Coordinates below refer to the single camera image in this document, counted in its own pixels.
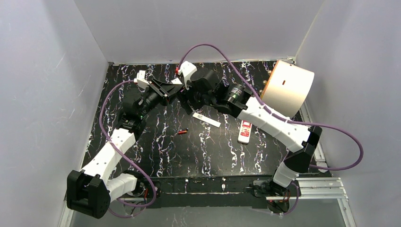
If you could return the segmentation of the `white remote battery cover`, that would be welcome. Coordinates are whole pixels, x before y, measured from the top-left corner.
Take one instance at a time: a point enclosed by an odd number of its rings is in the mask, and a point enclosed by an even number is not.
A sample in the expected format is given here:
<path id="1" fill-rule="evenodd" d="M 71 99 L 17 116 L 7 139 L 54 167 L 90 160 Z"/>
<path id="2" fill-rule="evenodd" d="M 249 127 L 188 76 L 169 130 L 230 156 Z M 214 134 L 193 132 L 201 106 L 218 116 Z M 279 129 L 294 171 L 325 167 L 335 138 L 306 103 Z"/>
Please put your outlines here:
<path id="1" fill-rule="evenodd" d="M 192 116 L 193 116 L 194 118 L 196 118 L 196 119 L 198 119 L 198 120 L 200 120 L 200 121 L 203 121 L 203 122 L 205 122 L 205 123 L 208 123 L 208 124 L 210 124 L 210 125 L 212 125 L 212 126 L 214 126 L 214 127 L 219 128 L 219 127 L 221 126 L 221 123 L 220 123 L 220 122 L 215 121 L 215 120 L 213 120 L 213 119 L 211 119 L 211 118 L 208 118 L 208 117 L 206 117 L 206 116 L 204 116 L 204 115 L 201 115 L 201 114 L 199 114 L 199 113 L 193 113 Z"/>

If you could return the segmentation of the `red and white remote control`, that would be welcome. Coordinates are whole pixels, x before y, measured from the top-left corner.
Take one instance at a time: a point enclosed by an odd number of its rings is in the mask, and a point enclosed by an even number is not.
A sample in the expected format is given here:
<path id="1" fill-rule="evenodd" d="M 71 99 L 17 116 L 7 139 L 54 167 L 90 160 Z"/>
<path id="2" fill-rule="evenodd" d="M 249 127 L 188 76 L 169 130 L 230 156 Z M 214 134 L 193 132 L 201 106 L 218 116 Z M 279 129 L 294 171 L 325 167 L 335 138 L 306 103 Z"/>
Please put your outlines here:
<path id="1" fill-rule="evenodd" d="M 251 131 L 252 131 L 252 124 L 250 122 L 242 120 L 239 128 L 237 141 L 242 144 L 248 144 L 250 141 Z"/>

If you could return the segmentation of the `long white remote control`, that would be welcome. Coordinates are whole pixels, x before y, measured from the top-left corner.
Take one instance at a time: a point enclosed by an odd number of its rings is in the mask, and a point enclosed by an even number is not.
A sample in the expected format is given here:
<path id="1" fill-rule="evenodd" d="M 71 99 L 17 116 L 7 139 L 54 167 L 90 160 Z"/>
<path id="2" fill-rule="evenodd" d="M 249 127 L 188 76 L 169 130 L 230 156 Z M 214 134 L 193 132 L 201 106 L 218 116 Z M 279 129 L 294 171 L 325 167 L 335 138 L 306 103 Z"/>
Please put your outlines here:
<path id="1" fill-rule="evenodd" d="M 171 83 L 174 85 L 182 85 L 182 82 L 179 78 L 174 78 Z"/>

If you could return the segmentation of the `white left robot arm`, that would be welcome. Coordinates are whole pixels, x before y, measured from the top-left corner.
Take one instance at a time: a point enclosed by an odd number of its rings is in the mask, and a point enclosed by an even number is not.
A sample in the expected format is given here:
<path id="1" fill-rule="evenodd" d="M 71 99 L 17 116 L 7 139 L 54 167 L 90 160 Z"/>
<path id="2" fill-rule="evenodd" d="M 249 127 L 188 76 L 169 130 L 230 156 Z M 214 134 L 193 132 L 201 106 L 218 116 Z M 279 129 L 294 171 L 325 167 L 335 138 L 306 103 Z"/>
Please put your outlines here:
<path id="1" fill-rule="evenodd" d="M 146 116 L 158 104 L 172 103 L 176 94 L 184 88 L 179 79 L 164 83 L 156 79 L 147 82 L 137 80 L 138 88 L 127 91 L 123 98 L 118 122 L 107 142 L 98 154 L 80 171 L 73 170 L 67 177 L 66 203 L 71 210 L 101 218 L 110 203 L 136 189 L 138 178 L 123 173 L 114 179 L 110 175 L 125 152 L 142 134 Z"/>

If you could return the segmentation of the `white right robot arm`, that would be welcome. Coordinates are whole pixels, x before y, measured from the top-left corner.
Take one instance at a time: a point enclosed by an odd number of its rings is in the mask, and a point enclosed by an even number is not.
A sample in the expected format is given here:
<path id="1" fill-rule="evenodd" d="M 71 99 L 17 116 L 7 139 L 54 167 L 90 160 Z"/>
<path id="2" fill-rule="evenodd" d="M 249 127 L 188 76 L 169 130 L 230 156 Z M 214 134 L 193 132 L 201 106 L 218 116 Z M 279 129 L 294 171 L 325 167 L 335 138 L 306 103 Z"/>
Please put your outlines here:
<path id="1" fill-rule="evenodd" d="M 275 171 L 271 185 L 287 188 L 300 173 L 308 171 L 322 133 L 320 127 L 277 119 L 274 112 L 265 110 L 266 105 L 260 104 L 250 89 L 237 83 L 226 85 L 213 70 L 178 70 L 178 75 L 183 80 L 179 94 L 187 112 L 211 106 L 222 114 L 251 123 L 287 147 L 289 154 Z"/>

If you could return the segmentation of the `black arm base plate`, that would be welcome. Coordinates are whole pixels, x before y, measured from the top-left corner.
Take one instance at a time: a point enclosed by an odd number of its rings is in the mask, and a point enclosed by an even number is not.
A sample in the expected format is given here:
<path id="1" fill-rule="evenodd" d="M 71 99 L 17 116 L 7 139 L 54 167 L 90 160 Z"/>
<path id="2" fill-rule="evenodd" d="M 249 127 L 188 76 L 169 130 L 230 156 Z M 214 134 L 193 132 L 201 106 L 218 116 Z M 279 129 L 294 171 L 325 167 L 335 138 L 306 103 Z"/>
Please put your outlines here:
<path id="1" fill-rule="evenodd" d="M 152 177 L 156 192 L 150 183 L 140 177 L 133 195 L 124 195 L 127 202 L 150 202 L 149 209 L 170 207 L 251 207 L 289 210 L 291 199 L 300 198 L 298 181 L 288 187 L 272 182 L 271 175 L 233 175 L 198 177 Z"/>

